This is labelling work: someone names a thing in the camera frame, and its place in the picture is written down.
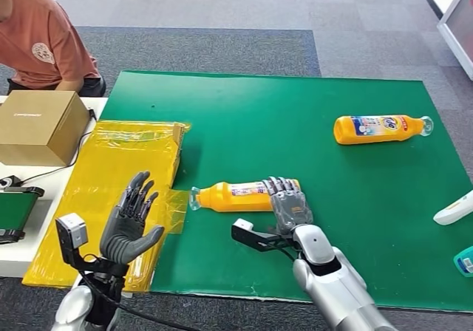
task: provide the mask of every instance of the orange t-shirt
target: orange t-shirt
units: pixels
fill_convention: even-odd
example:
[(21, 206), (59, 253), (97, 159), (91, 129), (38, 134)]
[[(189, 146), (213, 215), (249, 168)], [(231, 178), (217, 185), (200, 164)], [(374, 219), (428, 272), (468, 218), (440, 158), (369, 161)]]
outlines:
[(12, 14), (0, 22), (0, 64), (15, 69), (13, 81), (30, 89), (100, 77), (95, 59), (54, 0), (13, 0)]

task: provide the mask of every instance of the brown cardboard box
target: brown cardboard box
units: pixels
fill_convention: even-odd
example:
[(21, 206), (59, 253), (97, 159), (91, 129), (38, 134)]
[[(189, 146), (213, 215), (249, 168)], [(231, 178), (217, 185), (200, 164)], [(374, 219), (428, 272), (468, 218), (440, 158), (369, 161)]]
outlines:
[(0, 162), (68, 165), (89, 118), (74, 91), (12, 91), (0, 107)]

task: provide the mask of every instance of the green mat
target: green mat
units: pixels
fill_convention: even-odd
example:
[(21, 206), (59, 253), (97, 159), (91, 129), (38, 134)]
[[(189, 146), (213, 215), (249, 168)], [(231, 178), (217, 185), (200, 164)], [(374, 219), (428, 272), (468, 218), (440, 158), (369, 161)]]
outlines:
[[(340, 115), (389, 114), (428, 115), (435, 127), (429, 137), (364, 146), (339, 146), (332, 134)], [(299, 179), (315, 222), (379, 305), (473, 310), (473, 279), (452, 261), (473, 244), (473, 216), (432, 220), (472, 185), (419, 81), (122, 72), (102, 119), (191, 123), (177, 189)], [(270, 213), (188, 210), (183, 234), (165, 241), (151, 289), (307, 299), (281, 253), (232, 240), (239, 217), (257, 231), (275, 223)]]

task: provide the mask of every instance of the yellow plastic bag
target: yellow plastic bag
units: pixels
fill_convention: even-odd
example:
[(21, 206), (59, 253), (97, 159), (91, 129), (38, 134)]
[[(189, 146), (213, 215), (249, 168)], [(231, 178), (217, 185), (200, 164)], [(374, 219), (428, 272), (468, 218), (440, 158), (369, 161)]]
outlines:
[(64, 190), (35, 259), (23, 280), (28, 285), (69, 287), (78, 272), (63, 261), (55, 218), (77, 213), (87, 226), (89, 242), (80, 248), (81, 256), (99, 256), (99, 243), (109, 214), (121, 192), (139, 171), (150, 171), (153, 190), (159, 196), (153, 203), (145, 227), (165, 229), (153, 248), (130, 265), (125, 290), (146, 291), (162, 243), (167, 233), (180, 233), (187, 207), (187, 192), (170, 189), (183, 132), (182, 123), (100, 121), (81, 149), (75, 167)]

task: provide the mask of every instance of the humanoid robot hand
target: humanoid robot hand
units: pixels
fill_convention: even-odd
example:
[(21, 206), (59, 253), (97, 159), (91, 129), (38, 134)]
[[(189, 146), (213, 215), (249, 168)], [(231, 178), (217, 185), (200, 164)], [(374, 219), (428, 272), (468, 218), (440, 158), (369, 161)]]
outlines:
[(100, 253), (106, 259), (127, 265), (159, 241), (164, 227), (156, 225), (146, 236), (143, 235), (145, 222), (158, 192), (146, 195), (153, 186), (149, 172), (140, 172), (134, 177), (121, 194), (108, 218), (100, 239)]
[(266, 186), (277, 220), (277, 232), (287, 235), (297, 225), (312, 224), (314, 217), (303, 193), (293, 180), (269, 177)]

